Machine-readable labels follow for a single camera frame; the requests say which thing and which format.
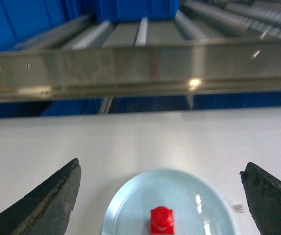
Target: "blue storage crate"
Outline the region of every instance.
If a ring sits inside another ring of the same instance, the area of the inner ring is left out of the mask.
[[[140,21],[173,19],[180,6],[180,0],[94,0],[99,22]]]

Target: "white table surface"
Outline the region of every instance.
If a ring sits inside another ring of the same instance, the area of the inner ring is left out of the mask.
[[[0,120],[0,212],[78,158],[82,178],[68,235],[98,235],[133,176],[175,168],[229,204],[239,235],[259,235],[239,172],[254,162],[281,180],[281,108]]]

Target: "metal bar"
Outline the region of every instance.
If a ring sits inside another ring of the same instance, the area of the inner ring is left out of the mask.
[[[140,22],[138,33],[136,36],[136,41],[135,41],[136,46],[144,46],[146,44],[147,31],[148,31],[148,19],[147,17],[144,17]]]
[[[88,47],[100,47],[113,30],[110,21],[104,21],[98,26],[92,26],[83,33],[73,38],[62,49],[85,49]]]
[[[61,47],[72,37],[91,25],[93,14],[84,15],[75,20],[38,34],[24,42],[13,46],[13,50],[31,50]]]
[[[281,41],[0,54],[0,101],[250,91],[281,91]]]
[[[108,114],[109,113],[113,99],[114,99],[113,96],[107,96],[103,99],[101,107],[99,109],[99,114]]]
[[[206,17],[213,25],[226,31],[228,34],[240,37],[259,36],[261,39],[279,38],[281,30],[265,25],[250,18],[228,12],[204,3],[187,1],[184,7],[188,7],[194,12]]]

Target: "lego stud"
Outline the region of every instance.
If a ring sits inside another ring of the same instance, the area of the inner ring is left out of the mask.
[[[150,229],[152,235],[174,235],[173,210],[164,206],[151,210]]]

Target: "red lego brick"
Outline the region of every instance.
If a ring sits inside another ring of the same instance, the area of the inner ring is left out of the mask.
[[[163,206],[151,210],[150,233],[151,235],[174,235],[173,210]]]

